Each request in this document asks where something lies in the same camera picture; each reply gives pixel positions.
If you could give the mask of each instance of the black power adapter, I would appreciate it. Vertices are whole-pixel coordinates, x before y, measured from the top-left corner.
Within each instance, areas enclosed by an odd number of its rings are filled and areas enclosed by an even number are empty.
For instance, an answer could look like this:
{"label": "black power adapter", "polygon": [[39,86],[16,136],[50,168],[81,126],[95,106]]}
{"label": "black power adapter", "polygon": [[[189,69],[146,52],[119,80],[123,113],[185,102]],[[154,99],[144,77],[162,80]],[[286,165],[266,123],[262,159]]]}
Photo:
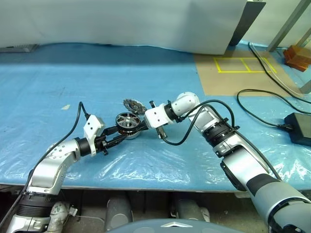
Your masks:
{"label": "black power adapter", "polygon": [[293,143],[311,147],[311,116],[300,113],[292,113],[284,119],[286,125],[290,125],[292,130],[288,130]]}

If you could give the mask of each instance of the blue plastic sheet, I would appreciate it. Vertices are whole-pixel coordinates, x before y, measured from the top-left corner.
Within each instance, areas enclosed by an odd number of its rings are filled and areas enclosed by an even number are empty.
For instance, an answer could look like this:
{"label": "blue plastic sheet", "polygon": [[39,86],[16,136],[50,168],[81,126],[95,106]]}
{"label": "blue plastic sheet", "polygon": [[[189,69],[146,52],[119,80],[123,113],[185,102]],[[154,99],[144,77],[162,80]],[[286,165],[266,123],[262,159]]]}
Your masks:
{"label": "blue plastic sheet", "polygon": [[[56,44],[32,53],[0,54],[0,183],[23,184],[53,142],[72,127],[79,101],[107,126],[126,111],[123,99],[149,107],[174,100],[184,91],[201,101],[220,99],[232,107],[240,132],[271,161],[280,176],[298,189],[311,188],[311,148],[292,144],[286,132],[246,114],[235,97],[205,96],[192,54],[152,47]],[[289,98],[306,111],[310,107]],[[259,117],[282,123],[293,110],[274,97],[242,97]],[[223,117],[229,114],[214,105]],[[70,138],[83,137],[80,122]],[[189,122],[165,127],[179,141]],[[219,159],[196,131],[179,147],[165,144],[155,130],[86,156],[68,169],[64,186],[105,189],[235,191]]]}

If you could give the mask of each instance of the circular metal part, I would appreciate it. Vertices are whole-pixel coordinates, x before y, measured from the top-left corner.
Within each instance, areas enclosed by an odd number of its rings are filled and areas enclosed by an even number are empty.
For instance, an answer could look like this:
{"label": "circular metal part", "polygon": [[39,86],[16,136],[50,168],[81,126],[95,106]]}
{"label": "circular metal part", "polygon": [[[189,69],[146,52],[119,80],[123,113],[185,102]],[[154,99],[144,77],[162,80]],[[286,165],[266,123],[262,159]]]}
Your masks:
{"label": "circular metal part", "polygon": [[120,113],[116,117],[116,124],[119,128],[118,133],[126,135],[127,140],[134,139],[140,134],[140,131],[136,131],[140,118],[133,113]]}
{"label": "circular metal part", "polygon": [[128,111],[137,115],[144,115],[147,111],[147,108],[138,100],[125,99],[123,104]]}

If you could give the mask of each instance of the robotic arm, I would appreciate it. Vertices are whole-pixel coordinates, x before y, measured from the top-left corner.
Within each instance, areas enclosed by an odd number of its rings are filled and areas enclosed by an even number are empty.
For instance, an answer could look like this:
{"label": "robotic arm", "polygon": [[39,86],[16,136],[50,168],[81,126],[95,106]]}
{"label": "robotic arm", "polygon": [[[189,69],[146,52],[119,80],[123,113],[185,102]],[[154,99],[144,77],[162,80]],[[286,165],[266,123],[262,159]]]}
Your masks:
{"label": "robotic arm", "polygon": [[[191,92],[180,94],[174,102],[161,104],[145,112],[148,128],[179,122],[179,117],[199,104]],[[194,120],[198,108],[189,114]],[[195,128],[213,147],[226,176],[240,191],[247,191],[259,215],[272,232],[311,232],[311,201],[289,184],[269,175],[268,166],[243,135],[232,128],[211,107],[198,113]]]}
{"label": "robotic arm", "polygon": [[106,141],[106,135],[116,131],[115,127],[104,130],[103,121],[90,115],[84,126],[84,138],[75,138],[57,145],[35,168],[7,233],[45,232],[67,169],[82,156],[94,156],[100,151],[107,154],[107,148],[126,138],[120,135]]}

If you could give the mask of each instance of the orange object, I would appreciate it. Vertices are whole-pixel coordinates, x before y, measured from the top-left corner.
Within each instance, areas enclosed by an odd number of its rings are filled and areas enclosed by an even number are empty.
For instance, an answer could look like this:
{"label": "orange object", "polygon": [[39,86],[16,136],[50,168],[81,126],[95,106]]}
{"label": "orange object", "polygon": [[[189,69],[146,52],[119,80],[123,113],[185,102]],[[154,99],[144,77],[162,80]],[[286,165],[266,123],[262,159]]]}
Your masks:
{"label": "orange object", "polygon": [[308,65],[311,64],[311,50],[298,47],[295,45],[290,46],[283,52],[285,57],[285,64],[304,72]]}

